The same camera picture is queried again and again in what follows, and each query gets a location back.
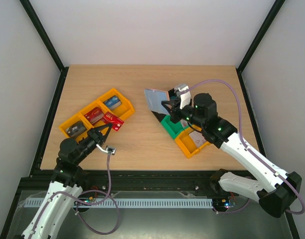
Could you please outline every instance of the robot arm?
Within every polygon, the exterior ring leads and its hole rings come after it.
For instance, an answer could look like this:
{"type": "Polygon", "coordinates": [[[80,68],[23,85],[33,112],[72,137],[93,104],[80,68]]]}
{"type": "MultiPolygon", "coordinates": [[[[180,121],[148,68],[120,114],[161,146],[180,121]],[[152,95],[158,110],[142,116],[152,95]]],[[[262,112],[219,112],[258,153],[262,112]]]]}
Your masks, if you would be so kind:
{"type": "Polygon", "coordinates": [[[81,195],[87,173],[78,164],[96,147],[104,153],[115,154],[115,148],[106,147],[106,150],[101,148],[111,128],[111,124],[92,128],[87,132],[87,137],[79,143],[72,138],[67,138],[61,142],[57,165],[54,169],[46,196],[31,223],[22,235],[17,238],[57,238],[59,229],[73,206],[74,200],[64,194],[57,194],[53,198],[51,196],[56,192],[64,192],[76,198],[81,195]],[[105,128],[108,128],[108,130],[103,135],[101,130],[105,128]]]}
{"type": "MultiPolygon", "coordinates": [[[[177,95],[186,89],[181,85],[169,91],[177,95]]],[[[192,100],[190,94],[179,94],[179,97],[161,104],[170,114],[170,120],[177,123],[185,120],[201,128],[204,138],[217,148],[225,151],[239,161],[256,179],[247,179],[220,169],[211,177],[211,188],[220,193],[222,190],[235,192],[259,202],[261,207],[271,216],[279,218],[297,198],[289,186],[280,178],[285,178],[298,192],[302,178],[295,172],[288,174],[270,162],[265,156],[252,147],[245,139],[245,145],[235,126],[218,116],[216,102],[209,94],[201,93],[192,100]],[[260,158],[259,161],[250,151],[260,158]]]]}

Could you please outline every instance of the wooden tabletop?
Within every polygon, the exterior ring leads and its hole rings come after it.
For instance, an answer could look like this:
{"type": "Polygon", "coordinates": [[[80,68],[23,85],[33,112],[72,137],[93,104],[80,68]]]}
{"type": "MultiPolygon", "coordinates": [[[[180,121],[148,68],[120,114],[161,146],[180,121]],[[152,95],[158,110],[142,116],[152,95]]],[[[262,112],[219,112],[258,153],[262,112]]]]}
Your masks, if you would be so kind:
{"type": "MultiPolygon", "coordinates": [[[[64,89],[49,136],[41,169],[53,169],[59,145],[65,136],[58,128],[82,108],[111,88],[116,88],[135,108],[115,132],[112,130],[105,145],[117,148],[111,157],[112,170],[242,170],[233,157],[206,146],[187,159],[174,140],[149,111],[145,88],[169,90],[180,83],[192,86],[206,79],[222,79],[236,90],[242,107],[244,137],[257,148],[254,132],[234,66],[141,66],[141,65],[72,65],[69,67],[64,89]]],[[[220,83],[204,84],[193,91],[209,93],[217,102],[219,116],[238,128],[237,104],[230,90],[220,83]]],[[[83,169],[105,170],[106,155],[94,150],[80,164],[83,169]]]]}

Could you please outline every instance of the metal floor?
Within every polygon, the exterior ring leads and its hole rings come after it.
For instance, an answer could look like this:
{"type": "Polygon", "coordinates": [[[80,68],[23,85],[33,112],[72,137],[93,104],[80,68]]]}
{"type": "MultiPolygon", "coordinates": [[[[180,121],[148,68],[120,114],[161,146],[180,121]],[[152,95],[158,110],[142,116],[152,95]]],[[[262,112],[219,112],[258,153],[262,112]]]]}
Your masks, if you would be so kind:
{"type": "MultiPolygon", "coordinates": [[[[22,195],[25,199],[29,192],[22,195]]],[[[128,193],[116,198],[182,198],[181,193],[128,193]]],[[[245,202],[237,197],[239,206],[245,202]]],[[[20,235],[30,223],[37,208],[19,207],[15,213],[8,239],[20,235]]],[[[116,210],[91,208],[84,219],[101,232],[110,231],[116,223],[116,210]]],[[[285,215],[280,219],[265,213],[259,204],[251,202],[243,211],[216,215],[211,209],[121,209],[122,222],[116,232],[100,236],[89,231],[71,210],[58,239],[291,239],[285,215]]]]}

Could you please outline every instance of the white wall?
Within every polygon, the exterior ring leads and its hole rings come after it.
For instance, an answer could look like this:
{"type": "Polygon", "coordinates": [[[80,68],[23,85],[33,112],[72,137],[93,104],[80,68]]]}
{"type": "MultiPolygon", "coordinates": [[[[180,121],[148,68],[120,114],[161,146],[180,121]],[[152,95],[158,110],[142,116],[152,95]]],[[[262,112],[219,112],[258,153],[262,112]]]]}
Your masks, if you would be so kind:
{"type": "Polygon", "coordinates": [[[274,0],[31,0],[64,65],[239,65],[274,0]]]}
{"type": "MultiPolygon", "coordinates": [[[[268,157],[302,176],[305,199],[305,0],[285,2],[243,76],[268,157]]],[[[294,219],[305,239],[305,214],[294,219]]]]}
{"type": "Polygon", "coordinates": [[[28,176],[58,77],[20,2],[0,1],[0,233],[28,176]]]}

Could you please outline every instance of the red object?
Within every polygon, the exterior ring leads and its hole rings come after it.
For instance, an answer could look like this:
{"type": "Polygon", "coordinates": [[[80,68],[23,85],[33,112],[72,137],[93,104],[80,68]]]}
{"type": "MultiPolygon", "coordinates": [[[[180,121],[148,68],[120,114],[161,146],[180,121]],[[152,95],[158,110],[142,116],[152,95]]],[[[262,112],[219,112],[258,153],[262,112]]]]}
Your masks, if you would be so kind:
{"type": "Polygon", "coordinates": [[[96,187],[96,186],[92,186],[91,189],[99,190],[98,187],[96,187]]]}
{"type": "Polygon", "coordinates": [[[237,200],[236,200],[236,198],[234,197],[234,194],[232,193],[232,192],[230,192],[231,193],[231,197],[233,198],[233,201],[237,204],[237,200]]]}
{"type": "Polygon", "coordinates": [[[113,115],[110,112],[106,112],[106,114],[104,114],[104,116],[102,117],[101,121],[104,122],[105,124],[112,123],[113,124],[112,128],[115,131],[118,131],[124,123],[124,121],[122,121],[120,118],[118,118],[117,116],[113,115]]]}
{"type": "Polygon", "coordinates": [[[95,125],[101,120],[101,118],[104,116],[104,113],[100,108],[95,107],[84,116],[92,125],[95,125]]]}

